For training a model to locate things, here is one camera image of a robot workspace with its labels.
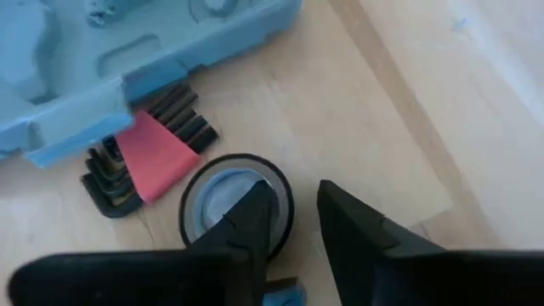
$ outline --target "wood grain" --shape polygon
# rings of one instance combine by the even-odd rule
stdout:
[[[540,4],[501,2],[515,12],[501,23],[508,14],[495,3],[308,0],[292,29],[190,79],[197,110],[221,134],[200,166],[249,152],[291,183],[295,224],[269,276],[299,275],[309,305],[339,304],[315,206],[320,179],[444,247],[543,246],[542,47],[528,13]],[[184,247],[187,179],[109,220],[79,183],[85,158],[44,171],[0,163],[0,285],[53,252]]]

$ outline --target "tool case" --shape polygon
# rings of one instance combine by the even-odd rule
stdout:
[[[0,2],[0,159],[39,167],[133,123],[130,105],[263,43],[301,0]]]

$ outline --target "allen key set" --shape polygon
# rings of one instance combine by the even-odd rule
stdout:
[[[95,148],[88,150],[89,173],[81,181],[104,216],[123,218],[154,201],[218,139],[206,119],[192,109],[197,100],[188,84],[177,83],[147,111],[136,114],[132,129],[105,139],[103,155]]]

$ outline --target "wooden table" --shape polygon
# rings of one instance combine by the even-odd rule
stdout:
[[[295,224],[270,276],[299,275],[309,305],[339,304],[315,206],[320,179],[445,247],[542,247],[542,9],[307,0],[290,31],[195,74],[197,110],[222,136],[201,165],[250,152],[292,185]],[[52,252],[183,247],[187,179],[153,207],[109,220],[79,183],[85,158],[45,171],[18,158],[0,165],[2,284]]]

